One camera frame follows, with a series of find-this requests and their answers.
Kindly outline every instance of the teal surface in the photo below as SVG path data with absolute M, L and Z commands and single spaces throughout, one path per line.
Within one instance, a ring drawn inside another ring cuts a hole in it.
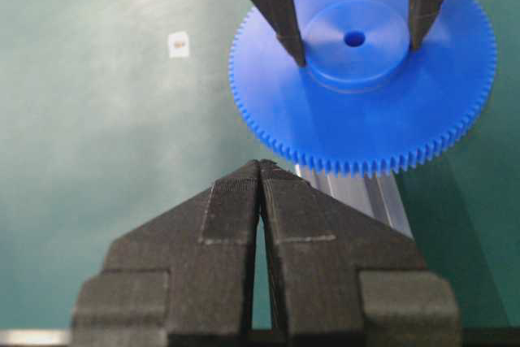
M 228 50 L 249 8 L 0 0 L 0 328 L 66 327 L 113 239 L 274 158 L 229 92 Z M 188 59 L 168 56 L 177 31 Z
M 479 0 L 492 20 L 498 70 L 473 130 L 398 182 L 430 268 L 449 278 L 468 327 L 520 326 L 520 35 L 518 0 Z
M 480 1 L 499 44 L 492 100 L 458 147 L 402 176 L 401 189 L 465 322 L 518 325 L 519 11 L 517 0 Z M 228 87 L 228 48 L 249 7 L 0 0 L 0 328 L 66 327 L 113 239 L 247 160 L 274 158 Z M 190 36 L 188 59 L 168 57 L 177 31 Z M 265 270 L 259 263 L 255 327 L 269 327 Z

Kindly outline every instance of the blue plastic gear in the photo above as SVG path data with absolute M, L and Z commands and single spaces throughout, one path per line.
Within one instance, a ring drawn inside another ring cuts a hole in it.
M 445 0 L 410 51 L 408 0 L 295 0 L 307 66 L 258 10 L 229 60 L 236 105 L 277 154 L 316 171 L 379 175 L 434 158 L 488 99 L 496 43 L 475 0 Z

